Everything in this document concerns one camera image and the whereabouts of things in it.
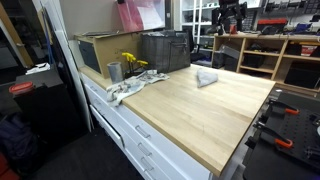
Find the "gray cloth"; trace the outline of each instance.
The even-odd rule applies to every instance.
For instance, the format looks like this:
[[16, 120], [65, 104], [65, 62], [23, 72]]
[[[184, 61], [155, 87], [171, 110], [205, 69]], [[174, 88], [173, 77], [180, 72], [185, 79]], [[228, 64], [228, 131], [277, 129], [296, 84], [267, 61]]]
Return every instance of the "gray cloth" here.
[[198, 81], [198, 88], [200, 88], [218, 81], [218, 75], [215, 73], [205, 72], [203, 71], [203, 69], [199, 69], [197, 71], [197, 81]]

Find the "door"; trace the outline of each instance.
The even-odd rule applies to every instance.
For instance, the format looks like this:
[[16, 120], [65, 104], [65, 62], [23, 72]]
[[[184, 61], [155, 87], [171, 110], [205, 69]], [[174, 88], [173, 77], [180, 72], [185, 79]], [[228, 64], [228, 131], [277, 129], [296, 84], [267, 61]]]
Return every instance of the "door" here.
[[28, 47], [26, 46], [26, 43], [22, 41], [22, 39], [34, 39], [32, 37], [30, 38], [30, 36], [34, 36], [34, 33], [29, 32], [29, 27], [26, 26], [27, 20], [24, 14], [17, 10], [17, 8], [15, 8], [16, 4], [17, 3], [15, 3], [14, 1], [7, 0], [2, 0], [0, 2], [1, 29], [6, 29], [6, 31], [8, 32], [8, 36], [10, 36], [15, 46], [12, 48], [17, 50], [17, 55], [20, 54], [18, 55], [18, 58], [21, 64], [24, 67], [30, 67], [34, 64], [30, 54], [34, 54], [34, 51], [31, 52], [30, 49], [27, 50]]

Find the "crumpled towel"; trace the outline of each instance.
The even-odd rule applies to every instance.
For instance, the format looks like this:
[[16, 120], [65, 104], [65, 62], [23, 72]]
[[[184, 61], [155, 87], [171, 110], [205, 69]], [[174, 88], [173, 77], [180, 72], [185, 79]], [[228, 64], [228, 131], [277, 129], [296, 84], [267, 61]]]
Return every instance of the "crumpled towel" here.
[[218, 81], [218, 75], [215, 73], [205, 72], [203, 69], [199, 69], [197, 71], [197, 81], [198, 88], [200, 88]]
[[109, 106], [118, 106], [121, 100], [139, 92], [146, 84], [152, 84], [170, 77], [166, 74], [157, 74], [157, 70], [148, 70], [139, 76], [133, 76], [120, 83], [109, 86], [107, 90], [107, 103]]

